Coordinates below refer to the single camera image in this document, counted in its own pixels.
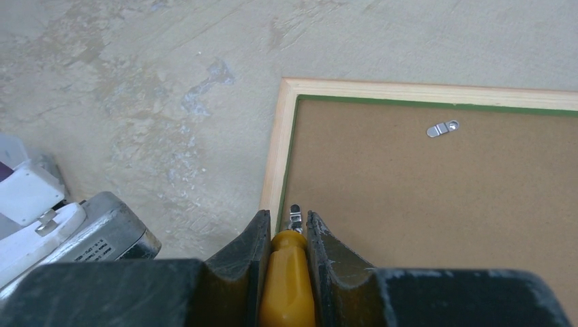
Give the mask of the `orange handle screwdriver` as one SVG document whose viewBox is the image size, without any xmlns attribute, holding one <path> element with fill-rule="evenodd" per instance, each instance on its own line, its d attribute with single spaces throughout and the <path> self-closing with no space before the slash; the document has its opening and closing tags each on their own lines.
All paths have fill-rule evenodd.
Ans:
<svg viewBox="0 0 578 327">
<path fill-rule="evenodd" d="M 293 204 L 290 206 L 288 228 L 271 241 L 259 326 L 316 325 L 306 250 L 301 207 Z"/>
</svg>

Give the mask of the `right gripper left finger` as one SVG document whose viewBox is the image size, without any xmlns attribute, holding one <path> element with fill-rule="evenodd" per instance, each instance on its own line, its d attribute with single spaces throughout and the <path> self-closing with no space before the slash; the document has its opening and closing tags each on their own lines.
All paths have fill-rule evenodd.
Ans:
<svg viewBox="0 0 578 327">
<path fill-rule="evenodd" d="M 271 215 L 258 211 L 246 228 L 205 261 L 200 321 L 205 326 L 256 326 L 271 254 Z"/>
</svg>

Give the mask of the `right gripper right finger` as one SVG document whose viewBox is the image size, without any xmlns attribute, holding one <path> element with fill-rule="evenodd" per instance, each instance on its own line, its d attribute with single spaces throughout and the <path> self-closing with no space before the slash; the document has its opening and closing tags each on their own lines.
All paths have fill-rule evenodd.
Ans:
<svg viewBox="0 0 578 327">
<path fill-rule="evenodd" d="M 386 326 L 376 267 L 307 213 L 307 259 L 321 326 Z"/>
</svg>

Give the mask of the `green picture frame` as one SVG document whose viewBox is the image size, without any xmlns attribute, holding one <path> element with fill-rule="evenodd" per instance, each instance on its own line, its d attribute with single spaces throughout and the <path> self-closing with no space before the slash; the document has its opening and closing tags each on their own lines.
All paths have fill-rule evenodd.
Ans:
<svg viewBox="0 0 578 327">
<path fill-rule="evenodd" d="M 376 267 L 386 326 L 577 325 L 577 94 L 283 78 L 260 207 Z"/>
</svg>

